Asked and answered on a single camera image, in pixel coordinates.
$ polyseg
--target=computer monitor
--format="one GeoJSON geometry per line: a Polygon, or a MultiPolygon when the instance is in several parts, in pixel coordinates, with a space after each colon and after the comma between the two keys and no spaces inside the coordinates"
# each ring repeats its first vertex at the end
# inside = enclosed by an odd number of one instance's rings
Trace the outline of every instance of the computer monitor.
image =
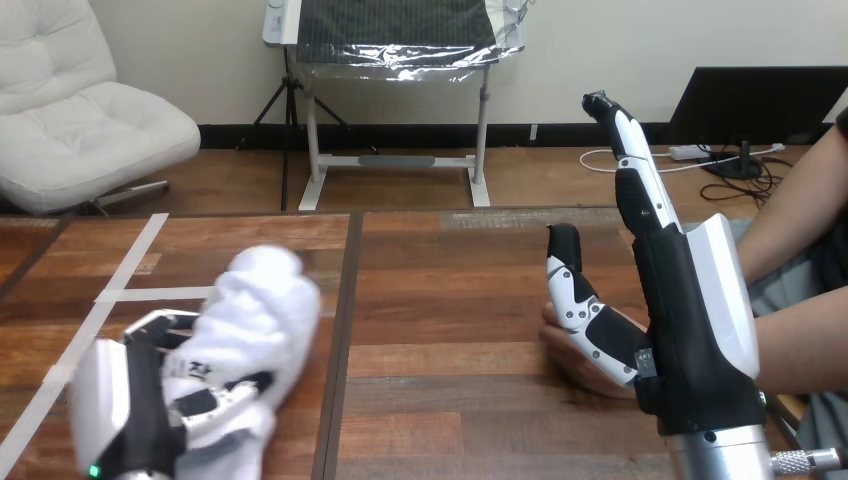
{"type": "Polygon", "coordinates": [[[740,160],[706,169],[754,178],[751,144],[810,143],[846,88],[848,67],[698,67],[671,117],[667,143],[738,145],[740,160]]]}

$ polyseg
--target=wooden table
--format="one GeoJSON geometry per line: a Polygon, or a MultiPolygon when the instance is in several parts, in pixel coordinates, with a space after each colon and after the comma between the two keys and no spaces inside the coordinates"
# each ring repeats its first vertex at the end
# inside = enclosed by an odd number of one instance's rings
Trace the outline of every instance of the wooden table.
{"type": "MultiPolygon", "coordinates": [[[[0,437],[152,221],[61,222],[7,285],[0,437]]],[[[548,297],[545,226],[556,222],[580,228],[585,272],[605,303],[646,322],[630,237],[612,208],[169,217],[125,289],[212,285],[236,253],[261,243],[301,256],[323,310],[303,378],[278,414],[264,478],[671,478],[654,419],[633,402],[569,385],[537,340],[548,297]]],[[[116,338],[150,310],[201,301],[119,300],[100,335],[116,338]]],[[[61,397],[9,478],[76,478],[61,397]]]]}

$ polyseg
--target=glove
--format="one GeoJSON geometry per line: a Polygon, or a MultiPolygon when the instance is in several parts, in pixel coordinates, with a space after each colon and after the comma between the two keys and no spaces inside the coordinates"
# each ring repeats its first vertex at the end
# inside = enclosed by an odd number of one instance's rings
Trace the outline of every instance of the glove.
{"type": "Polygon", "coordinates": [[[251,379],[259,396],[233,418],[188,439],[178,480],[256,479],[274,431],[276,410],[303,371],[318,325],[318,288],[300,260],[274,246],[240,253],[215,282],[193,336],[166,355],[166,405],[210,387],[251,379]]]}

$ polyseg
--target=robotic finger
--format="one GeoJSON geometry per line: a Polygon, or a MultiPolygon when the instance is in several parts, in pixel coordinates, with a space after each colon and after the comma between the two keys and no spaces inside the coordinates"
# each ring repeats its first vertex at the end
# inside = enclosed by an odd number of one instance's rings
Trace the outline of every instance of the robotic finger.
{"type": "Polygon", "coordinates": [[[631,385],[637,374],[635,352],[645,346],[645,333],[601,303],[583,276],[577,228],[560,224],[549,229],[548,290],[559,325],[608,377],[619,385],[631,385]]]}

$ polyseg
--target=cushion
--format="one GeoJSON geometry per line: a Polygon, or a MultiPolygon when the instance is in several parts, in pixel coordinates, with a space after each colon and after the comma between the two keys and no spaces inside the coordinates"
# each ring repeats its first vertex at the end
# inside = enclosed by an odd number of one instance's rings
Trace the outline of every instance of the cushion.
{"type": "Polygon", "coordinates": [[[197,125],[162,98],[115,82],[0,116],[0,194],[33,213],[92,200],[192,157],[197,125]]]}
{"type": "Polygon", "coordinates": [[[115,78],[87,0],[0,0],[0,115],[115,78]]]}

